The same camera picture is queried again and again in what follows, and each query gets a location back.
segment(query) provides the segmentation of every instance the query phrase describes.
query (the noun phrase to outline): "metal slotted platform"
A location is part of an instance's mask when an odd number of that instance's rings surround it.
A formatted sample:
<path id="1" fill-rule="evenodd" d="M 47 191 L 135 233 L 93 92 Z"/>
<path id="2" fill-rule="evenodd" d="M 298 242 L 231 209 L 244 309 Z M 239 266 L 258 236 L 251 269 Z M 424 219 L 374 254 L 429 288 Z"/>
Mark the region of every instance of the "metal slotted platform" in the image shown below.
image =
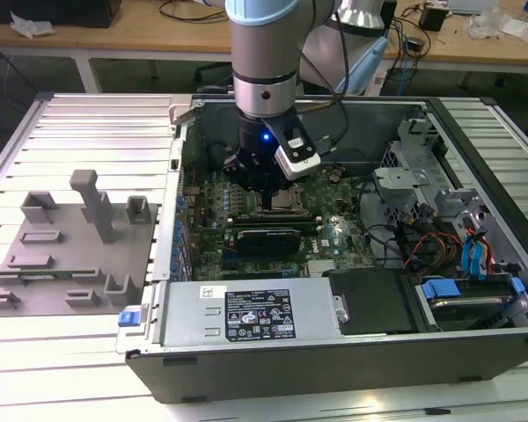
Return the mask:
<path id="1" fill-rule="evenodd" d="M 496 105 L 485 105 L 477 98 L 442 101 L 528 219 L 528 138 Z M 446 158 L 464 187 L 472 187 L 451 151 Z"/>
<path id="2" fill-rule="evenodd" d="M 68 186 L 77 166 L 98 172 L 99 187 L 112 202 L 139 193 L 161 205 L 170 101 L 169 95 L 80 95 L 35 103 L 0 157 L 0 261 L 18 231 L 18 206 L 29 189 L 51 188 L 57 201 L 80 202 Z M 468 103 L 446 102 L 455 103 L 452 111 Z M 501 129 L 492 119 L 477 124 Z M 490 382 L 162 405 L 114 351 L 116 333 L 114 315 L 0 318 L 0 422 L 528 421 L 528 363 Z M 451 414 L 431 416 L 427 408 Z"/>
<path id="3" fill-rule="evenodd" d="M 76 169 L 94 169 L 98 189 L 114 204 L 144 195 L 162 206 L 170 102 L 158 95 L 56 95 L 34 103 L 0 156 L 0 263 L 24 221 L 19 206 L 29 191 L 82 203 L 69 185 Z"/>

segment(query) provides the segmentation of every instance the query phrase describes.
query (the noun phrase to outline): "floor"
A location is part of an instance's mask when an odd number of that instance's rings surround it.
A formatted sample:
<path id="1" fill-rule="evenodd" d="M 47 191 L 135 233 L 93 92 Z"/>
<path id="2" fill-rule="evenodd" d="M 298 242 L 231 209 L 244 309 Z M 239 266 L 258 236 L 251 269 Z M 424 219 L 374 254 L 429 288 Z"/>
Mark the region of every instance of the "floor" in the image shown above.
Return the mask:
<path id="1" fill-rule="evenodd" d="M 104 92 L 193 92 L 194 69 L 204 63 L 160 62 L 158 79 L 151 79 L 145 61 L 94 61 Z M 62 58 L 16 57 L 14 65 L 32 82 L 38 91 L 83 92 L 74 62 Z M 228 69 L 204 73 L 202 84 L 222 80 Z M 438 97 L 491 97 L 524 130 L 528 128 L 528 75 L 506 75 L 503 87 L 495 86 L 495 74 L 475 73 L 466 89 L 457 82 L 460 73 L 420 70 L 406 85 L 405 95 Z M 388 81 L 383 95 L 397 95 L 399 76 Z M 4 95 L 7 89 L 8 98 Z M 0 60 L 0 151 L 23 118 L 33 92 L 5 60 Z"/>

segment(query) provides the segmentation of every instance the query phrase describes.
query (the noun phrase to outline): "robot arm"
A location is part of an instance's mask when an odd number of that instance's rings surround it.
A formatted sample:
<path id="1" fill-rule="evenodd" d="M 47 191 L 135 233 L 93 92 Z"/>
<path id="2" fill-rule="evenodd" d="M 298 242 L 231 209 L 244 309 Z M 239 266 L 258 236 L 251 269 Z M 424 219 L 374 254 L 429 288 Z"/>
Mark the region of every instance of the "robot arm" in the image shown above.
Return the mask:
<path id="1" fill-rule="evenodd" d="M 196 0 L 226 9 L 238 108 L 254 118 L 275 117 L 295 103 L 297 70 L 309 32 L 342 0 Z"/>
<path id="2" fill-rule="evenodd" d="M 297 117 L 297 71 L 309 32 L 341 0 L 198 0 L 224 6 L 230 19 L 238 148 L 224 172 L 247 191 L 272 196 L 320 165 Z"/>

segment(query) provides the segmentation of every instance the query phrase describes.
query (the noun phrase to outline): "gray base plate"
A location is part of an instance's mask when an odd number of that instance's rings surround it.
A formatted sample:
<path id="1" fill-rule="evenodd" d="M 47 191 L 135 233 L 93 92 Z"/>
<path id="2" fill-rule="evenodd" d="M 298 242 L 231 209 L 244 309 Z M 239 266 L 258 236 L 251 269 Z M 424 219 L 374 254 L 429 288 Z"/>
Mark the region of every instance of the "gray base plate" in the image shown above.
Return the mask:
<path id="1" fill-rule="evenodd" d="M 114 242 L 102 244 L 94 225 L 86 222 L 83 205 L 58 204 L 48 210 L 52 224 L 30 224 L 24 221 L 16 240 L 11 244 L 5 261 L 11 255 L 50 255 L 55 263 L 52 270 L 77 270 L 100 268 L 104 274 L 112 274 L 114 281 L 122 285 L 125 276 L 131 275 L 138 289 L 137 303 L 141 300 L 154 226 L 157 205 L 149 205 L 151 223 L 131 225 L 124 204 L 113 204 Z M 59 244 L 22 244 L 19 239 L 28 231 L 60 230 L 63 241 Z M 0 270 L 10 270 L 4 263 Z M 100 298 L 98 307 L 71 308 L 64 300 L 67 290 L 93 289 Z M 77 284 L 74 280 L 31 280 L 24 286 L 4 286 L 21 302 L 16 308 L 0 309 L 0 317 L 96 315 L 117 314 L 124 306 L 113 306 L 104 295 L 104 282 Z"/>

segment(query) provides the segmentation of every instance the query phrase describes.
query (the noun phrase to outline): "motherboard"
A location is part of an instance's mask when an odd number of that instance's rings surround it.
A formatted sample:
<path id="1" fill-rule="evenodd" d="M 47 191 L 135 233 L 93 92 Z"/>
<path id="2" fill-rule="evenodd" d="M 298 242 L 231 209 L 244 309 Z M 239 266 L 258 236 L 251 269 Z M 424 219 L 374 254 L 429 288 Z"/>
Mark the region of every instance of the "motherboard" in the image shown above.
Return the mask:
<path id="1" fill-rule="evenodd" d="M 352 200 L 361 180 L 345 176 L 321 168 L 280 191 L 270 210 L 225 175 L 185 177 L 192 280 L 320 277 L 374 266 Z"/>

